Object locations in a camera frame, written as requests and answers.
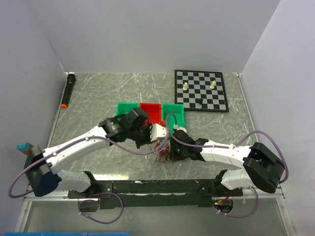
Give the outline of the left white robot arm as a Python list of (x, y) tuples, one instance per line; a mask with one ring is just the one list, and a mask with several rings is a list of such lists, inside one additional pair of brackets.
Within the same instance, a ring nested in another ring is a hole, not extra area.
[(35, 196), (45, 196), (58, 187), (68, 186), (85, 197), (93, 197), (97, 185), (89, 172), (70, 172), (63, 167), (96, 150), (117, 145), (127, 139), (135, 141), (136, 147), (153, 141), (154, 124), (148, 114), (139, 107), (129, 113), (106, 118), (86, 133), (55, 147), (41, 150), (32, 147), (27, 155), (24, 169)]

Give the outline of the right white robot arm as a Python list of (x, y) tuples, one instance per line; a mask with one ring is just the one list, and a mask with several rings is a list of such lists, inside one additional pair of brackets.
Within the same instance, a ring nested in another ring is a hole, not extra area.
[(251, 146), (220, 144), (199, 138), (192, 139), (184, 129), (176, 130), (170, 139), (173, 161), (187, 158), (202, 162), (218, 162), (237, 167), (236, 170), (222, 170), (215, 178), (215, 191), (221, 196), (231, 190), (257, 187), (266, 193), (275, 193), (286, 174), (283, 156), (276, 156), (263, 143)]

